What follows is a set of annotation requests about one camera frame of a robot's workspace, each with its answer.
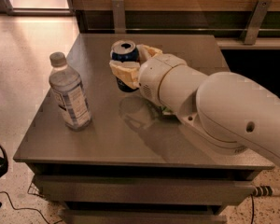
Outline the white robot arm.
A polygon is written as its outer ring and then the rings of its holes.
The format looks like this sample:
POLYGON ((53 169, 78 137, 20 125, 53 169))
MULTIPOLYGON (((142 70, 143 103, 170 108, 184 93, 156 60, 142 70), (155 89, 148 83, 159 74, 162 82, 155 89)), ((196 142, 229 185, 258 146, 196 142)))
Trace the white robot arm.
POLYGON ((124 85, 172 111, 200 137, 248 147, 280 167, 280 98, 257 82, 233 72, 208 76, 131 40, 112 45, 109 65, 124 85))

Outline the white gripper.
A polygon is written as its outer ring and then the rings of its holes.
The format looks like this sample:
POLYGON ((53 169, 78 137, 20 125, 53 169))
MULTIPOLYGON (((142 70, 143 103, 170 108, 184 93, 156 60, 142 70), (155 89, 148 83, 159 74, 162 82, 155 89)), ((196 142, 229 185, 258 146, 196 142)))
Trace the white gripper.
POLYGON ((109 62, 111 71, 131 89, 139 87, 140 93, 155 105, 161 105, 159 89, 164 77, 179 65, 187 63, 173 54, 162 54, 157 49, 145 44, 136 46, 139 52, 140 67, 138 62, 109 62))

